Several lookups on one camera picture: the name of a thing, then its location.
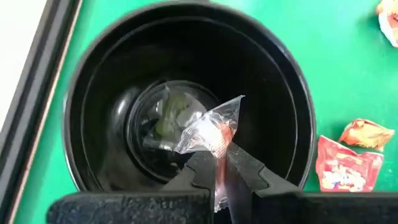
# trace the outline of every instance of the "red candy wrapper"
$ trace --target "red candy wrapper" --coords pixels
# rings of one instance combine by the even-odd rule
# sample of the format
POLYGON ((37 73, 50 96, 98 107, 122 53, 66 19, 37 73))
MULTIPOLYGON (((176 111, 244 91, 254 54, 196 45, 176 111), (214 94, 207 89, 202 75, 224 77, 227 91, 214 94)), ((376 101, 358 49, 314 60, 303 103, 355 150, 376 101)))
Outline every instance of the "red candy wrapper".
POLYGON ((384 150, 384 145, 390 141, 395 131, 387 129, 366 119, 356 119, 347 125, 339 141, 350 146, 361 146, 384 150))
POLYGON ((375 152, 357 154, 320 136, 316 170, 322 192, 371 192, 383 162, 375 152))

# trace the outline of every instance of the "crumpled wrapper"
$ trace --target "crumpled wrapper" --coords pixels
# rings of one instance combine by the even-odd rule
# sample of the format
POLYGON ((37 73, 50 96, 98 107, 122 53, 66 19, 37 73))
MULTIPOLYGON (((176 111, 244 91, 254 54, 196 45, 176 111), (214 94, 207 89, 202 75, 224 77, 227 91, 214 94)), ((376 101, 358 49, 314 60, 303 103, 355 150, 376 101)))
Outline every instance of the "crumpled wrapper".
POLYGON ((390 141, 394 133, 394 130, 370 120, 356 119, 347 125, 339 141, 344 141, 350 146, 374 148, 382 152, 384 145, 390 141))
POLYGON ((382 0, 376 8, 380 29, 392 46, 398 48, 398 0, 382 0))

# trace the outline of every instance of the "black frame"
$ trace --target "black frame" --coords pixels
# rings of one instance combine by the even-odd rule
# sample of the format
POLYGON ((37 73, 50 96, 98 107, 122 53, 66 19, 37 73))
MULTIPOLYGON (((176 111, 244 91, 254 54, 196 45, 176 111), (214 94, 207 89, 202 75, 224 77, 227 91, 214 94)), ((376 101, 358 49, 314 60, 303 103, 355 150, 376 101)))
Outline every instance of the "black frame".
POLYGON ((49 0, 40 18, 0 132, 0 220, 8 222, 27 160, 32 155, 57 66, 79 0, 49 0))

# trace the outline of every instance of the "white surface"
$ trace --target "white surface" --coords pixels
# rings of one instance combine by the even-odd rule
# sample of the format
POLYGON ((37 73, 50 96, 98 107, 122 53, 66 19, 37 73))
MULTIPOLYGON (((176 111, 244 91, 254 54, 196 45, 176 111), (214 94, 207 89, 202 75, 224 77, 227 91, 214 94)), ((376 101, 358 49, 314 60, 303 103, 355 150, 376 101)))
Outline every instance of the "white surface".
POLYGON ((39 24, 46 0, 0 0, 0 128, 39 24))

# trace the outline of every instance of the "green table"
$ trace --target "green table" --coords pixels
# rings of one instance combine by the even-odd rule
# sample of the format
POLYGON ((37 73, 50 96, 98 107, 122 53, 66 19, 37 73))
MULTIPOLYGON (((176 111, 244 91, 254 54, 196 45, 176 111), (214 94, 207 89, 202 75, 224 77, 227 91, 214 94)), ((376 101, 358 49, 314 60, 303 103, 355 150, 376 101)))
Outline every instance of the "green table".
MULTIPOLYGON (((308 81, 317 134, 337 139, 355 118, 398 129, 398 50, 379 30, 379 0, 216 0, 255 17, 278 36, 308 81)), ((62 143, 63 98, 79 57, 110 23, 156 0, 84 1, 16 223, 44 223, 54 200, 76 192, 62 143)), ((375 190, 398 190, 398 137, 385 148, 375 190)), ((313 168, 305 190, 319 191, 313 168)))

